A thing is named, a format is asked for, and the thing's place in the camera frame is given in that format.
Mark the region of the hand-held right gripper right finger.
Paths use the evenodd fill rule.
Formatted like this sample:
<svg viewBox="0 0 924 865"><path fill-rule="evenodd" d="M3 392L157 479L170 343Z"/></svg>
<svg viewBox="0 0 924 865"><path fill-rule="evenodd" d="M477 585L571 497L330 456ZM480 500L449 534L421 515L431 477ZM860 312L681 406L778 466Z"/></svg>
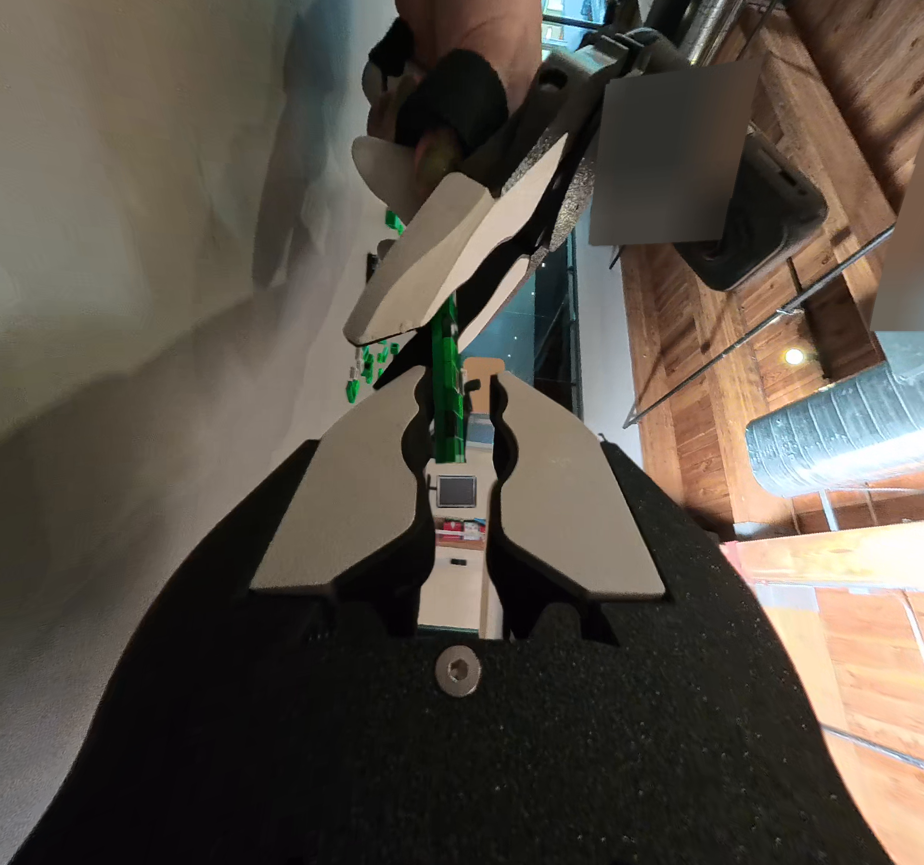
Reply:
<svg viewBox="0 0 924 865"><path fill-rule="evenodd" d="M491 389L495 429L513 449L499 487L505 539L578 597L661 600L664 582L597 436L507 371L494 374Z"/></svg>

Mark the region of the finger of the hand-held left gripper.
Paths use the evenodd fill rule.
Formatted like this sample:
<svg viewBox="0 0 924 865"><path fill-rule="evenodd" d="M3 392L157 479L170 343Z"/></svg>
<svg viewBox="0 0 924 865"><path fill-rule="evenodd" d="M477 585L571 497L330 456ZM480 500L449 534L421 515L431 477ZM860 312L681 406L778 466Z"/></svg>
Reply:
<svg viewBox="0 0 924 865"><path fill-rule="evenodd" d="M502 242L535 212L565 152L567 135L541 146L536 162L499 197L460 171L449 173L398 237L346 319L360 347L425 326Z"/></svg>
<svg viewBox="0 0 924 865"><path fill-rule="evenodd" d="M479 269L455 293L457 314L457 349L460 353L479 337L529 275L530 259L517 257L504 275Z"/></svg>

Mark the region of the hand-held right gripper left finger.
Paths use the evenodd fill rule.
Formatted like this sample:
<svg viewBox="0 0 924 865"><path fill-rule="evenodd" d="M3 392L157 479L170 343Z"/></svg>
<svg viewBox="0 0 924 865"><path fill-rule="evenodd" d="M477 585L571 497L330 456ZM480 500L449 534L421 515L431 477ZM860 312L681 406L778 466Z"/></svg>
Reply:
<svg viewBox="0 0 924 865"><path fill-rule="evenodd" d="M413 366L323 434L253 592L355 597L422 587L435 558L424 475L432 402L431 371Z"/></svg>

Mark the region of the green lego wall panel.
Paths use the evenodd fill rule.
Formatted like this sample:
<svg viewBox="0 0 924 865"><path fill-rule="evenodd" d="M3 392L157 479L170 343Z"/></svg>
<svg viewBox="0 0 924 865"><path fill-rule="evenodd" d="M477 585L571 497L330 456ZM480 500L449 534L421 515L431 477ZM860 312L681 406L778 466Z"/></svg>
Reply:
<svg viewBox="0 0 924 865"><path fill-rule="evenodd" d="M461 464L465 462L465 416L455 293L433 317L431 338L434 460L438 464Z"/></svg>

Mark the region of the scattered green lego bricks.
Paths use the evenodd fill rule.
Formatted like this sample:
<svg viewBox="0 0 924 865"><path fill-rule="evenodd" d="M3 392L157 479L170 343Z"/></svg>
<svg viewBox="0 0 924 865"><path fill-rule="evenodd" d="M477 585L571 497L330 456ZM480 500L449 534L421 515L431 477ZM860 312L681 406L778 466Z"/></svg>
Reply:
<svg viewBox="0 0 924 865"><path fill-rule="evenodd" d="M390 208L385 211L385 226L389 230L389 236L380 241L377 248L366 256L366 282L371 281L389 248L405 230L403 221ZM350 405L357 402L364 387L372 386L382 377L386 367L397 357L401 345L402 340L391 338L355 347L354 362L350 366L345 387L346 399Z"/></svg>

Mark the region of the dark glass partition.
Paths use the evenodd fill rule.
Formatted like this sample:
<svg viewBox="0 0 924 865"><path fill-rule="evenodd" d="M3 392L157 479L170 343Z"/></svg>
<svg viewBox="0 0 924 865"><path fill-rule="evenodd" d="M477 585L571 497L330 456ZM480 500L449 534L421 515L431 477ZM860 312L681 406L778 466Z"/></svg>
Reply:
<svg viewBox="0 0 924 865"><path fill-rule="evenodd" d="M576 239L570 234L463 352L494 358L514 376L583 417Z"/></svg>

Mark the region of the thin metal rod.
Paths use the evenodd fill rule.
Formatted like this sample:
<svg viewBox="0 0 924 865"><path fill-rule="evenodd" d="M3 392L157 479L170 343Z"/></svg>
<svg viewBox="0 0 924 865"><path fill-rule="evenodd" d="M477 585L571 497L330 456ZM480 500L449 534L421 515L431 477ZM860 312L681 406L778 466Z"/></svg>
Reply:
<svg viewBox="0 0 924 865"><path fill-rule="evenodd" d="M658 409L661 405L674 397L678 392L699 380L700 377L707 374L716 364L722 362L733 352L744 347L751 340L754 340L756 336L763 332L765 329L776 325L784 319L790 319L802 314L809 300L813 299L818 293L827 288L838 277L844 275L850 267L856 265L870 254L883 247L884 244L891 237L893 237L895 233L895 226L895 224L890 225L885 230L877 234L874 238L870 239L867 243L850 254L846 260L842 261L836 267L822 275L815 282L812 282L810 285L805 287L800 293L796 294L788 302L777 308L770 316L757 323L755 327L747 330L742 336L734 340L730 345L722 349L722 351L716 353L704 364L699 366L696 371L689 374L676 386L673 386L667 390L664 395L658 397L653 403L647 407L644 407L643 409L640 409L639 404L635 402L632 405L627 418L622 425L623 429L628 429L631 426L639 424L641 420L646 418L655 409Z"/></svg>

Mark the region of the wooden ceiling beam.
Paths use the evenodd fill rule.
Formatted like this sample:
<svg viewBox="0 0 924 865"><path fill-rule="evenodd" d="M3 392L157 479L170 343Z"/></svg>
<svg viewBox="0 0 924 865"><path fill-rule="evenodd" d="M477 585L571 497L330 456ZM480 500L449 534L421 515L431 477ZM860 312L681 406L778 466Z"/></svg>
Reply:
<svg viewBox="0 0 924 865"><path fill-rule="evenodd" d="M923 590L923 523L733 541L723 554L750 583Z"/></svg>

